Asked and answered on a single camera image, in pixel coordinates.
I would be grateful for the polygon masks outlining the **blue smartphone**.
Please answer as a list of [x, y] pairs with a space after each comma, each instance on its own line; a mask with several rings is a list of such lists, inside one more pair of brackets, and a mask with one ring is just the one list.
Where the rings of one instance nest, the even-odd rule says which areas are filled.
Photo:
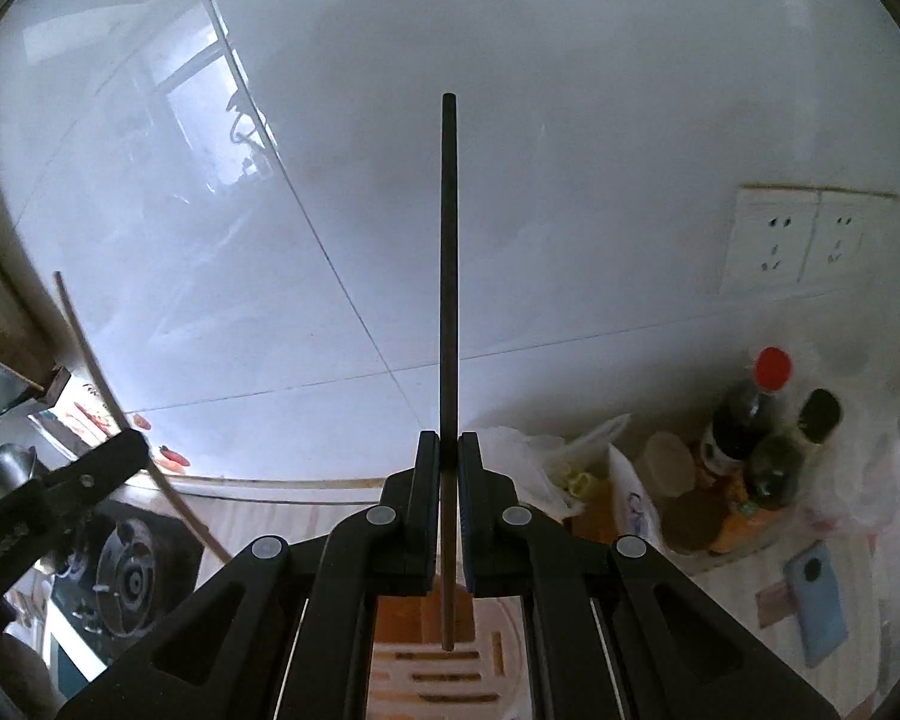
[[816, 541], [793, 556], [785, 563], [784, 578], [800, 626], [805, 665], [819, 667], [848, 639], [841, 590], [827, 544]]

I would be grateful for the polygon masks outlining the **black gas stove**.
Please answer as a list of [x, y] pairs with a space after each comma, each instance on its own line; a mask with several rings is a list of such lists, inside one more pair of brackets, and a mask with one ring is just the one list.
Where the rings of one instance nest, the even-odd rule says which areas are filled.
[[201, 559], [203, 544], [182, 520], [107, 499], [74, 530], [52, 601], [110, 665], [187, 600]]

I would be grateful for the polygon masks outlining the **red cap dark bottle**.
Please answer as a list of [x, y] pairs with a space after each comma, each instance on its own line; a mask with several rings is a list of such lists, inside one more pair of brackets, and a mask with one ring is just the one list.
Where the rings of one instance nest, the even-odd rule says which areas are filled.
[[777, 346], [766, 346], [756, 356], [746, 379], [730, 388], [713, 410], [701, 442], [702, 466], [715, 479], [740, 483], [732, 491], [731, 505], [738, 514], [752, 517], [759, 511], [749, 504], [743, 470], [758, 445], [779, 429], [779, 395], [792, 377], [793, 362]]

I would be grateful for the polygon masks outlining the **small brown card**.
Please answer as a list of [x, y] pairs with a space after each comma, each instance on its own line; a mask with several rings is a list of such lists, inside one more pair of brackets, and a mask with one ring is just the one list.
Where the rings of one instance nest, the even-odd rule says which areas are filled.
[[784, 621], [797, 612], [790, 585], [785, 580], [759, 590], [754, 595], [754, 600], [758, 612], [758, 626], [761, 629], [772, 628], [777, 622]]

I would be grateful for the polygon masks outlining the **white orange paper packet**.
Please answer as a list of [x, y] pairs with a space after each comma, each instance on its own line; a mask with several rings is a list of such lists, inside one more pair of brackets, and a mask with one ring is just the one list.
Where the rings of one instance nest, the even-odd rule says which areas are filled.
[[639, 536], [657, 550], [665, 543], [655, 504], [645, 491], [634, 465], [616, 445], [608, 445], [611, 511], [619, 536]]

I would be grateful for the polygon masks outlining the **clear plastic bag red contents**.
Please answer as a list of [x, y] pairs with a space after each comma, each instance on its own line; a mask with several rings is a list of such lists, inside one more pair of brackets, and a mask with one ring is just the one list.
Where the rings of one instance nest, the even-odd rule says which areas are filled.
[[847, 371], [816, 358], [806, 387], [829, 390], [842, 408], [834, 431], [808, 460], [795, 504], [795, 533], [814, 538], [877, 533], [900, 504], [900, 430], [880, 372]]

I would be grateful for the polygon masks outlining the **white wall socket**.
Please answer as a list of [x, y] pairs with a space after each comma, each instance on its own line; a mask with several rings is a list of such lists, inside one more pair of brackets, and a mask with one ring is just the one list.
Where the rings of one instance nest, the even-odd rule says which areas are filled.
[[822, 283], [868, 270], [895, 204], [894, 195], [823, 190], [800, 281]]
[[811, 242], [819, 199], [818, 192], [806, 188], [741, 187], [720, 293], [795, 286]]

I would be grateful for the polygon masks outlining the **soy sauce bottle black cap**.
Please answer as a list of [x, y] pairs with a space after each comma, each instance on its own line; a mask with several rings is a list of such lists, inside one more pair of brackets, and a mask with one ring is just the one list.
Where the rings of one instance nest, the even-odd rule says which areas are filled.
[[770, 434], [743, 470], [749, 504], [759, 512], [786, 511], [797, 499], [803, 472], [844, 419], [841, 400], [814, 388], [793, 422]]

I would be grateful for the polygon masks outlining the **colourful wall stickers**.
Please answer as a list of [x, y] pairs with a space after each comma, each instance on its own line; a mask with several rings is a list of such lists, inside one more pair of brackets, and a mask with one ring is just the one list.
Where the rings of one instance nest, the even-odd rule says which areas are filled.
[[[119, 433], [119, 424], [110, 413], [97, 388], [86, 379], [76, 377], [64, 385], [55, 405], [38, 411], [35, 424], [69, 454], [79, 457]], [[130, 415], [131, 427], [144, 437], [151, 423], [144, 416]], [[162, 472], [186, 475], [190, 461], [167, 445], [151, 444], [151, 455]]]

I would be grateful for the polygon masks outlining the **clear condiment tray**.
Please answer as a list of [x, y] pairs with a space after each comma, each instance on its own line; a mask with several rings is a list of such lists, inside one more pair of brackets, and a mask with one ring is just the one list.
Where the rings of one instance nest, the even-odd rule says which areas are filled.
[[[685, 574], [702, 574], [769, 548], [777, 539], [790, 532], [790, 520], [790, 511], [764, 512], [746, 522], [736, 520], [705, 550], [674, 550], [666, 541], [660, 543], [660, 548], [663, 556]], [[585, 511], [577, 517], [566, 518], [562, 525], [572, 536], [595, 543], [613, 544], [621, 536], [613, 514], [608, 509]]]

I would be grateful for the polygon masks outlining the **metal pot on stove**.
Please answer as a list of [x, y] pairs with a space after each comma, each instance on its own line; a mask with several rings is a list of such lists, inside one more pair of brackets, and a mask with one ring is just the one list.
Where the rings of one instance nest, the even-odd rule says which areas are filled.
[[0, 445], [0, 499], [38, 475], [40, 461], [34, 447]]

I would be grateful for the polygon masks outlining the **white wall socket left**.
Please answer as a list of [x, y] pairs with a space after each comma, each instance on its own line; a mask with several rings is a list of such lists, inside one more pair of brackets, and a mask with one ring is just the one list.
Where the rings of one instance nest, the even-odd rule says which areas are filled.
[[741, 187], [720, 293], [795, 286], [811, 242], [819, 199], [818, 192], [806, 188]]

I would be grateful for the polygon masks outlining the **range hood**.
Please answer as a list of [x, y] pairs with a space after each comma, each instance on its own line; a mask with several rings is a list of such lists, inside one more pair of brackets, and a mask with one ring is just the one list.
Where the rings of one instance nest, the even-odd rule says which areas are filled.
[[0, 263], [0, 419], [50, 410], [70, 378]]

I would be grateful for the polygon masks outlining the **white plastic bag left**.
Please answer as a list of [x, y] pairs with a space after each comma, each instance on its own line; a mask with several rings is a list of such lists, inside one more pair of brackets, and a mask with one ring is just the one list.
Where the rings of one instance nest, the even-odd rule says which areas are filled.
[[615, 416], [572, 440], [528, 436], [515, 427], [487, 427], [478, 433], [482, 465], [508, 476], [521, 504], [560, 522], [569, 517], [554, 484], [557, 473], [574, 468], [608, 481], [608, 445], [624, 433], [629, 421], [629, 415]]

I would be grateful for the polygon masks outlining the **white wall socket middle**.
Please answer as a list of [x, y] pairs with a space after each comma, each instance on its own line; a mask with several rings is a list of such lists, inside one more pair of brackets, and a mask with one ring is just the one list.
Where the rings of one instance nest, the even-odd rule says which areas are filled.
[[823, 190], [800, 281], [822, 283], [868, 270], [895, 204], [894, 195]]

